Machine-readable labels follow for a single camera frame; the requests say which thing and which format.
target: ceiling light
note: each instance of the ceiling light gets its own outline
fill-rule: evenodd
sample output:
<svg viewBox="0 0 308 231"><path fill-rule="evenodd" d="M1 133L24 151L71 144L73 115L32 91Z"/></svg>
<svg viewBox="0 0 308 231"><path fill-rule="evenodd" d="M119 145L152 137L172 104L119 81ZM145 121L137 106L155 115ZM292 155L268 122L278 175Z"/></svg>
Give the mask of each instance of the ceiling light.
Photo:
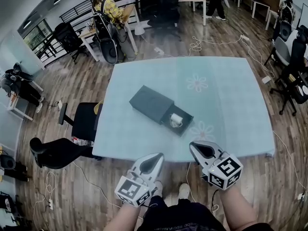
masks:
<svg viewBox="0 0 308 231"><path fill-rule="evenodd" d="M25 21L25 23L24 23L24 29L25 29L27 26L29 26L30 23L31 23L31 21Z"/></svg>
<svg viewBox="0 0 308 231"><path fill-rule="evenodd" d="M54 2L53 2L53 4L54 5L56 5L58 2L60 2L61 0L55 0Z"/></svg>

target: whiteboard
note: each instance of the whiteboard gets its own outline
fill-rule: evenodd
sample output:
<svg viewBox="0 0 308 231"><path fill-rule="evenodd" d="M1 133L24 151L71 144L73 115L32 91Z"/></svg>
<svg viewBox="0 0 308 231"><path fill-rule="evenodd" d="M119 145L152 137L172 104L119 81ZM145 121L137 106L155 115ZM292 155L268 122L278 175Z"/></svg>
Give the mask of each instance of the whiteboard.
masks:
<svg viewBox="0 0 308 231"><path fill-rule="evenodd" d="M308 5L303 4L303 10L298 22L298 26L304 25L308 28Z"/></svg>

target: forearm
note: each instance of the forearm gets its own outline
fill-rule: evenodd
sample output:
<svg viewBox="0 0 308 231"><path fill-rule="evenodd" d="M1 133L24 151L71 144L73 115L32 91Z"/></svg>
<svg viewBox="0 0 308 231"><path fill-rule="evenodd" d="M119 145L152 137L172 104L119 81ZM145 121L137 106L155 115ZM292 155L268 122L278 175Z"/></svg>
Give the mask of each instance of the forearm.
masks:
<svg viewBox="0 0 308 231"><path fill-rule="evenodd" d="M254 209L237 187L232 186L226 191L220 191L219 195L226 220L232 231L242 231L257 223L257 216Z"/></svg>
<svg viewBox="0 0 308 231"><path fill-rule="evenodd" d="M123 204L116 217L107 224L104 231L133 231L136 226L140 207Z"/></svg>

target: backpack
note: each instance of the backpack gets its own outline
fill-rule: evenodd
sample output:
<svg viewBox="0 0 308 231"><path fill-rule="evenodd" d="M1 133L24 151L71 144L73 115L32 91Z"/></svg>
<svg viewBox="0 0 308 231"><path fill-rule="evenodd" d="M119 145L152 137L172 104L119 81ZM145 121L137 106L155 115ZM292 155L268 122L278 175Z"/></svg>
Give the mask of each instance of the backpack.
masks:
<svg viewBox="0 0 308 231"><path fill-rule="evenodd" d="M288 5L285 5L285 7L280 11L280 17L283 21L292 24L293 21L292 8L290 8Z"/></svg>

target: black t-shirt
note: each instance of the black t-shirt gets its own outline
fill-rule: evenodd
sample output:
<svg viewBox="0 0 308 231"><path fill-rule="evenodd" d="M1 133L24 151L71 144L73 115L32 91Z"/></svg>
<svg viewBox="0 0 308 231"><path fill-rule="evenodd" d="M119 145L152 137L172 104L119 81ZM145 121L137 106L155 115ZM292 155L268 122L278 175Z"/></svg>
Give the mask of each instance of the black t-shirt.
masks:
<svg viewBox="0 0 308 231"><path fill-rule="evenodd" d="M273 231L266 223L258 223L244 231ZM174 205L146 214L138 231L226 231L202 204Z"/></svg>

